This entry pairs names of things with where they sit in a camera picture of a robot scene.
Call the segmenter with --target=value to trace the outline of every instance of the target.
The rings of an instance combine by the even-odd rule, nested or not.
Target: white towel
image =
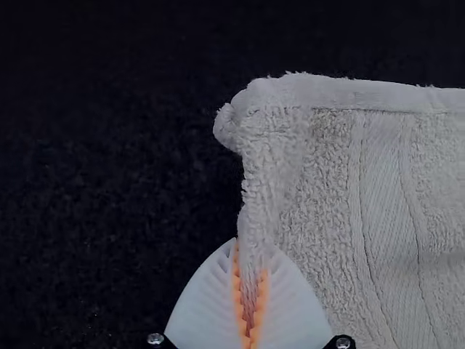
[[[359,348],[465,343],[465,91],[288,74],[218,113],[243,157],[241,273],[277,244]]]

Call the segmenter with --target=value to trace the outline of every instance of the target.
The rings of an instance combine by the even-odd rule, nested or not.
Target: screw
[[[349,349],[350,348],[350,339],[347,337],[338,338],[336,341],[337,349]]]
[[[159,333],[150,333],[147,336],[147,343],[150,345],[160,345],[165,340],[165,337]]]

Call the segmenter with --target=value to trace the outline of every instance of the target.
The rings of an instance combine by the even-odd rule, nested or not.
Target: orange padding
[[[269,296],[268,273],[262,271],[260,280],[258,280],[258,297],[254,311],[253,323],[249,324],[250,330],[247,333],[247,321],[244,319],[243,300],[240,296],[240,273],[239,273],[239,247],[236,244],[232,268],[232,300],[235,304],[235,313],[238,320],[239,335],[242,338],[243,349],[257,349],[262,329],[264,312],[266,309]]]

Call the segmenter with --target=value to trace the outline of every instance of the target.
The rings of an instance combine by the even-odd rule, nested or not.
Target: black fabric surface
[[[2,7],[0,348],[163,331],[235,235],[242,167],[211,128],[250,80],[465,86],[463,12],[444,1]]]

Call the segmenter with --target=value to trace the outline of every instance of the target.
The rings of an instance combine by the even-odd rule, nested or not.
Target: folded towel
[[[465,91],[306,73],[257,79],[218,113],[243,158],[243,293],[270,244],[358,348],[465,343]]]

